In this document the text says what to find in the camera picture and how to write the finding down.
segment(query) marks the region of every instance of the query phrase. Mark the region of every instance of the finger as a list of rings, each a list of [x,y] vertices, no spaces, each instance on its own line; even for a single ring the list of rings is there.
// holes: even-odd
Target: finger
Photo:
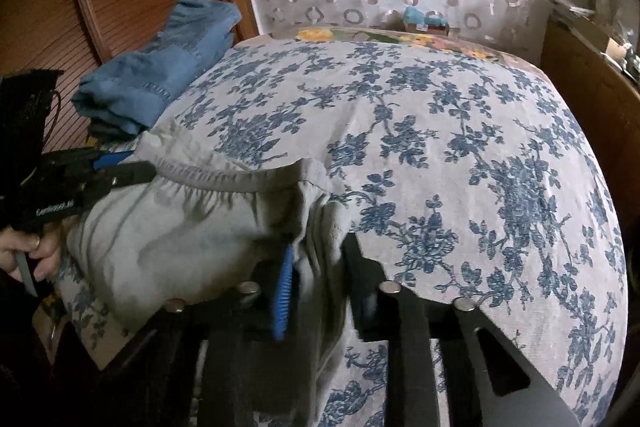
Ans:
[[[10,251],[0,251],[0,269],[7,273],[11,273],[15,270],[15,257]]]
[[[62,228],[60,225],[45,227],[45,233],[40,239],[40,245],[36,250],[30,251],[29,257],[32,259],[44,259],[51,257],[60,248],[62,243]]]
[[[0,232],[0,250],[18,250],[30,252],[40,245],[40,238],[35,234],[16,232],[7,227]]]
[[[55,277],[58,268],[60,268],[60,251],[58,255],[52,255],[40,261],[33,271],[33,278],[36,281],[42,281],[45,277]]]

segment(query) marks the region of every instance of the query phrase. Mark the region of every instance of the hand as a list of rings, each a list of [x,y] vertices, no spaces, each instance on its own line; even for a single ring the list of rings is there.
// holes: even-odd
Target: hand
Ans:
[[[62,223],[47,223],[42,237],[16,232],[7,227],[0,232],[0,269],[15,280],[22,281],[15,264],[14,251],[23,251],[32,259],[41,259],[33,271],[36,281],[42,281],[45,277],[55,277],[60,268],[65,237],[65,227]]]

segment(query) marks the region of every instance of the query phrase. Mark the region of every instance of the mattress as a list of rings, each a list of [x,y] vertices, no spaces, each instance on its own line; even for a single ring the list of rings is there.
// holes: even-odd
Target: mattress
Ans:
[[[366,257],[423,298],[484,299],[582,425],[597,425],[622,361],[625,257],[602,172],[562,98],[533,67],[420,42],[333,40],[238,46],[164,116],[254,168],[324,162]],[[58,286],[104,367],[132,332],[68,258]],[[381,426],[386,346],[361,342],[350,324],[345,335],[318,425]]]

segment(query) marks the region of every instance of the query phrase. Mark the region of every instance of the yellow flower pattern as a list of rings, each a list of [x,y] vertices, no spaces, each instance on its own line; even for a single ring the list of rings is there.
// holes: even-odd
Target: yellow flower pattern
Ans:
[[[331,41],[334,33],[329,28],[306,28],[298,32],[297,38],[302,41]]]

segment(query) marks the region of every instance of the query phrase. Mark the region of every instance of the silver bolt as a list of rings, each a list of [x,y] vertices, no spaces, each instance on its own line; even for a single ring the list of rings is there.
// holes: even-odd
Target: silver bolt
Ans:
[[[254,281],[244,281],[239,283],[237,290],[243,295],[252,295],[260,291],[260,285]]]
[[[453,301],[453,305],[461,312],[470,312],[476,309],[476,303],[466,297],[459,297]]]
[[[402,287],[396,281],[385,281],[385,282],[381,282],[378,285],[378,288],[380,288],[380,291],[382,293],[386,293],[387,295],[393,295],[394,293],[400,293],[400,290]]]
[[[164,301],[164,309],[169,313],[182,313],[187,306],[183,299],[167,299]]]

